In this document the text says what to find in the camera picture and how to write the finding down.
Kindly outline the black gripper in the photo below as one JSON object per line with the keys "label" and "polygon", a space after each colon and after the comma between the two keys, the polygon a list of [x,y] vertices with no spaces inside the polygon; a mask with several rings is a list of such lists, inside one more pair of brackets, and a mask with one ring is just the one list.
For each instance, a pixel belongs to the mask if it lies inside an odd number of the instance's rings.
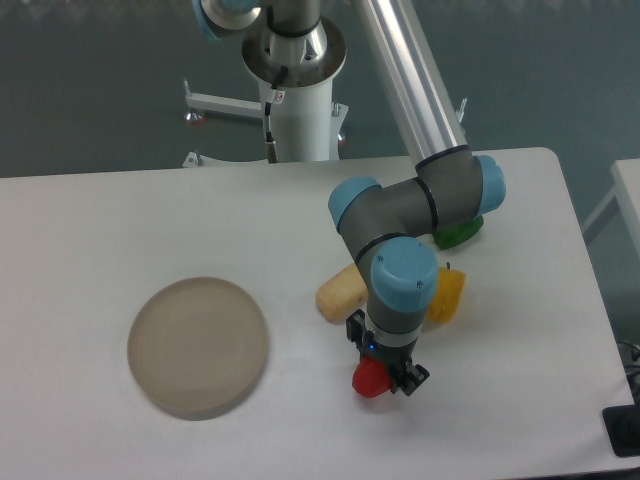
{"label": "black gripper", "polygon": [[430,372],[420,364],[413,364],[412,353],[417,340],[401,346],[382,344],[371,330],[365,328],[365,312],[358,309],[345,322],[346,337],[363,356],[382,362],[390,377],[392,394],[402,392],[411,396],[429,377]]}

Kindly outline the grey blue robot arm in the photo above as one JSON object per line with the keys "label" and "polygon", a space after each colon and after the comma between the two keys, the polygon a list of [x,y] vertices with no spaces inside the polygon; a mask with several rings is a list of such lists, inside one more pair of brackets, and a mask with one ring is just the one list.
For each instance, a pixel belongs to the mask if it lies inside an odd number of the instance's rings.
{"label": "grey blue robot arm", "polygon": [[[344,38],[317,1],[196,1],[211,39],[242,34],[242,56],[260,89],[259,118],[270,163],[325,161],[332,83]],[[357,1],[355,13],[415,174],[382,186],[361,176],[339,184],[328,208],[368,292],[366,306],[338,313],[359,352],[352,386],[362,397],[413,393],[428,377],[413,349],[440,269],[425,234],[469,225],[506,195],[503,172],[475,155],[409,1]]]}

